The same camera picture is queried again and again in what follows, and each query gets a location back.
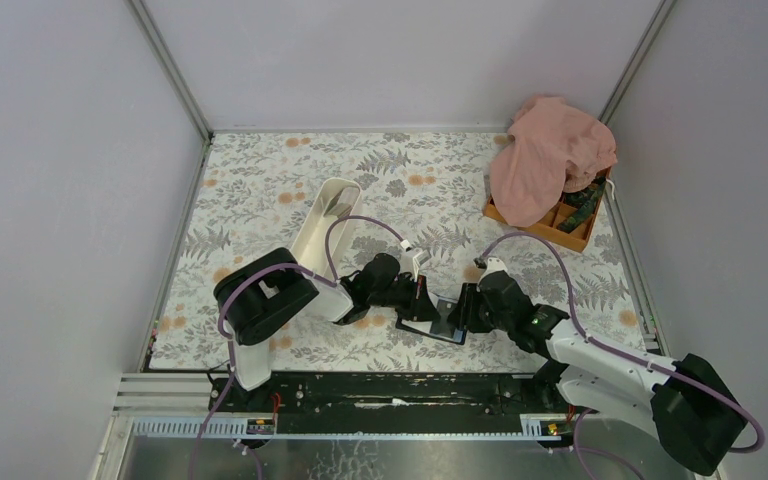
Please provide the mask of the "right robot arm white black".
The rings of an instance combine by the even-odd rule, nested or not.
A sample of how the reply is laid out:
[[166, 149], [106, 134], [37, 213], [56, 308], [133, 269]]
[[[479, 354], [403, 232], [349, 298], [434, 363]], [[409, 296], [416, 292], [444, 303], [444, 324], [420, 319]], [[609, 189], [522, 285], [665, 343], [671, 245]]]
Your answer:
[[567, 403], [651, 435], [696, 474], [713, 474], [749, 423], [705, 359], [633, 352], [589, 335], [569, 313], [532, 302], [503, 270], [463, 284], [453, 314], [471, 333], [499, 330], [521, 350], [543, 357], [537, 378]]

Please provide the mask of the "cream plastic oblong tray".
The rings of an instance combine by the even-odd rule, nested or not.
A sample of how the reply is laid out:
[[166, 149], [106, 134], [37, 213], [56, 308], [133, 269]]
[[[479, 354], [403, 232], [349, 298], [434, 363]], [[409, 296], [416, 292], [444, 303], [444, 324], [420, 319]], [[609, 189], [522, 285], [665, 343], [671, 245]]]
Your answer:
[[347, 186], [360, 188], [357, 204], [350, 214], [360, 213], [362, 192], [360, 185], [347, 179], [329, 178], [321, 185], [290, 248], [290, 252], [300, 265], [329, 280], [335, 280], [336, 275], [331, 271], [326, 254], [331, 254], [332, 263], [337, 266], [350, 241], [354, 224], [349, 221], [340, 222], [331, 231], [329, 239], [326, 239], [329, 228], [342, 218], [324, 216], [323, 212], [329, 201]]

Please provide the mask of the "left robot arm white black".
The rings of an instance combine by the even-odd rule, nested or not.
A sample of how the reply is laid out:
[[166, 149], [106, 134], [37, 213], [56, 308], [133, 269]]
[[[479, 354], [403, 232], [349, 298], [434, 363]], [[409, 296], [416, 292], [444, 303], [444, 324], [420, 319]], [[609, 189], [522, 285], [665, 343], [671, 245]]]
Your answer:
[[425, 277], [387, 253], [332, 281], [299, 264], [290, 250], [277, 248], [221, 280], [213, 295], [220, 334], [230, 342], [230, 371], [246, 391], [270, 379], [269, 339], [299, 315], [343, 326], [382, 307], [396, 313], [401, 329], [446, 331], [440, 299], [428, 291]]

